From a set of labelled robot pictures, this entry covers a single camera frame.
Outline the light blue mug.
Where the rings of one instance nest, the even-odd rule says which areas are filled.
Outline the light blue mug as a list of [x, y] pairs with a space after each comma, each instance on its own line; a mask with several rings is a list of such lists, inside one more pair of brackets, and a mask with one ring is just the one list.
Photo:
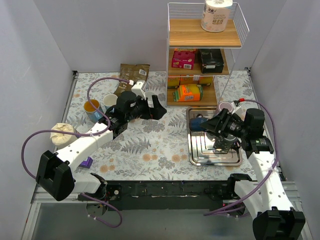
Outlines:
[[118, 96], [115, 94], [107, 94], [103, 97], [102, 103], [107, 110], [117, 103]]

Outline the navy blue mug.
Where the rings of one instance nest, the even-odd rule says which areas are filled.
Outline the navy blue mug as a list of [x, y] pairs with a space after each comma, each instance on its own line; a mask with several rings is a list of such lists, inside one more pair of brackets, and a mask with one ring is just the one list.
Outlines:
[[201, 127], [201, 124], [208, 119], [208, 117], [205, 117], [202, 114], [197, 114], [194, 118], [189, 120], [189, 129], [194, 132], [205, 132], [206, 129]]

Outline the white blue gradient mug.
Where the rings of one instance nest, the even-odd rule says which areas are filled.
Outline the white blue gradient mug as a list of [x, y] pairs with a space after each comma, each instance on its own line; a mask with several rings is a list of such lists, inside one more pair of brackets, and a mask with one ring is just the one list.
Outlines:
[[147, 103], [150, 108], [154, 107], [153, 96], [154, 93], [152, 91], [145, 92], [145, 97], [147, 98]]

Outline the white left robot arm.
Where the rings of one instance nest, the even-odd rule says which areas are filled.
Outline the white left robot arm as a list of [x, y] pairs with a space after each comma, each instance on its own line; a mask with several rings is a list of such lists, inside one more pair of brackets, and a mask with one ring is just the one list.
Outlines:
[[87, 193], [95, 200], [103, 199], [107, 182], [101, 176], [91, 173], [76, 178], [74, 172], [87, 157], [124, 132], [131, 120], [160, 120], [167, 110], [157, 95], [151, 100], [149, 104], [147, 98], [131, 91], [123, 92], [116, 104], [109, 107], [105, 116], [88, 131], [88, 136], [78, 138], [55, 153], [48, 150], [41, 155], [36, 182], [57, 201], [66, 199], [71, 193]]

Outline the blue mug yellow inside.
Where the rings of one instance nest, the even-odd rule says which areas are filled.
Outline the blue mug yellow inside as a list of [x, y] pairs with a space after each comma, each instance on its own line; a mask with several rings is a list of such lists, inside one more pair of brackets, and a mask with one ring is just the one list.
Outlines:
[[[91, 99], [92, 104], [100, 111], [103, 112], [103, 109], [101, 108], [101, 105], [98, 100], [96, 99]], [[93, 123], [97, 123], [99, 119], [102, 117], [101, 113], [98, 112], [91, 104], [89, 101], [86, 101], [84, 103], [84, 110], [89, 117], [90, 121]]]

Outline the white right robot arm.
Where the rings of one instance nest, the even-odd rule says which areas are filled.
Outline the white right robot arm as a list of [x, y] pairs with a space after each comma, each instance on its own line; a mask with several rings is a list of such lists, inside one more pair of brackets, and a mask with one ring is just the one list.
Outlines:
[[265, 113], [249, 108], [244, 120], [226, 108], [212, 118], [199, 122], [199, 127], [216, 137], [234, 136], [241, 141], [254, 169], [257, 186], [247, 180], [226, 186], [227, 195], [240, 198], [253, 218], [252, 230], [257, 240], [297, 240], [306, 223], [305, 215], [295, 210], [283, 188], [275, 166], [277, 161], [271, 141], [264, 136]]

